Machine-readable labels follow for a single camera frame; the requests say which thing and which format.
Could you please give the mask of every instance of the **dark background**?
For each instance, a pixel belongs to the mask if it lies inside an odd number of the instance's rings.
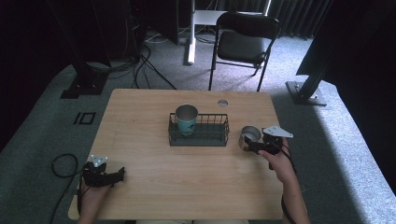
[[[327,66],[325,80],[337,87],[393,190],[394,5],[392,0],[334,0],[300,69],[301,74],[314,76],[319,66]],[[52,78],[71,63],[56,26],[46,1],[0,3],[0,150]],[[120,55],[120,46],[109,48],[106,43],[105,46],[107,57]]]

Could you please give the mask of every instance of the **wooden table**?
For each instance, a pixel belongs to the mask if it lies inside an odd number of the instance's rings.
[[[218,105],[226,100],[228,106]],[[226,147],[170,147],[169,114],[182,104],[228,114]],[[114,90],[91,154],[125,167],[99,219],[281,219],[282,185],[268,162],[240,149],[246,125],[278,125],[268,93]],[[77,196],[69,217],[78,218]]]

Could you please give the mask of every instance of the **forearm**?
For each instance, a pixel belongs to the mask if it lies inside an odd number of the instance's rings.
[[[308,214],[306,213],[303,195],[296,176],[283,183],[283,201],[288,213],[295,223],[310,223]],[[289,223],[285,216],[283,219],[285,223]]]

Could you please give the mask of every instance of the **wire basket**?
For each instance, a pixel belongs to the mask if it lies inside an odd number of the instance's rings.
[[[185,136],[178,130],[175,113],[171,113],[168,132],[171,146],[225,147],[230,126],[227,114],[198,114],[193,134]]]

